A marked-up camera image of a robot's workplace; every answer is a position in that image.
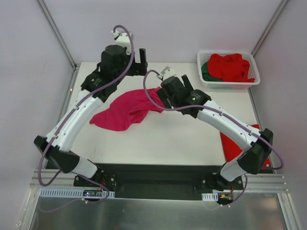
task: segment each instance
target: magenta towel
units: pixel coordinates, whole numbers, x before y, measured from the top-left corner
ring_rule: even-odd
[[[164,107],[156,93],[158,89],[160,88],[149,89],[148,93],[158,105]],[[109,130],[124,131],[131,124],[142,122],[149,110],[159,113],[163,111],[148,100],[144,90],[133,90],[115,99],[107,110],[94,115],[90,124]]]

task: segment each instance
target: white table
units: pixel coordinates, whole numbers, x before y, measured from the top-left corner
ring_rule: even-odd
[[[96,62],[80,66],[70,106],[76,99],[85,77],[96,68]],[[177,76],[186,74],[195,89],[209,94],[222,108],[238,119],[255,124],[256,118],[247,90],[212,90],[201,85],[197,64],[149,63],[148,69],[160,72],[165,66],[173,68]],[[141,89],[142,76],[127,76],[118,90],[107,100],[109,105],[124,92]],[[147,88],[156,88],[160,81],[152,74]],[[183,116],[180,112],[149,112],[140,124],[115,132],[87,123],[77,136],[72,151],[97,163],[222,165],[225,157],[220,133],[210,125]]]

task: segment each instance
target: red towel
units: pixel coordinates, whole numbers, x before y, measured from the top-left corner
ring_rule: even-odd
[[[254,82],[248,79],[249,62],[241,54],[230,54],[222,57],[212,54],[208,62],[208,71],[212,77],[231,82]]]
[[[255,128],[259,128],[259,125],[252,125]],[[227,162],[232,161],[234,158],[236,158],[242,150],[236,143],[234,143],[229,137],[227,137],[225,134],[221,133],[221,140],[222,140],[222,146],[224,150],[224,155]],[[264,166],[267,164],[271,164],[269,158],[265,161]]]
[[[158,89],[160,88],[149,89],[148,93],[158,105],[164,107],[156,93]],[[90,124],[113,131],[124,131],[131,124],[142,122],[149,110],[159,113],[163,111],[148,100],[144,90],[133,90],[115,99],[107,110],[94,115]]]

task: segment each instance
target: plastic basket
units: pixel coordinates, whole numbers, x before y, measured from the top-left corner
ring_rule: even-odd
[[[220,82],[220,81],[206,81],[202,78],[201,67],[202,65],[209,61],[212,54],[218,54],[221,56],[226,56],[229,54],[241,54],[244,60],[247,60],[250,64],[248,71],[248,78],[254,78],[255,82]],[[203,86],[215,88],[215,89],[237,89],[245,90],[252,85],[258,85],[260,83],[260,76],[256,66],[255,59],[250,53],[247,52],[237,52],[237,51],[221,51],[221,50],[211,50],[211,51],[200,51],[197,54],[197,65],[198,72],[201,78]]]

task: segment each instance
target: reflective metal surface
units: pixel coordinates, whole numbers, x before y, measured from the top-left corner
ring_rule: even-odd
[[[44,210],[71,199],[42,198]],[[244,194],[228,207],[214,202],[109,199],[86,205],[77,201],[54,213],[35,212],[31,229],[39,230],[282,230],[276,195]]]

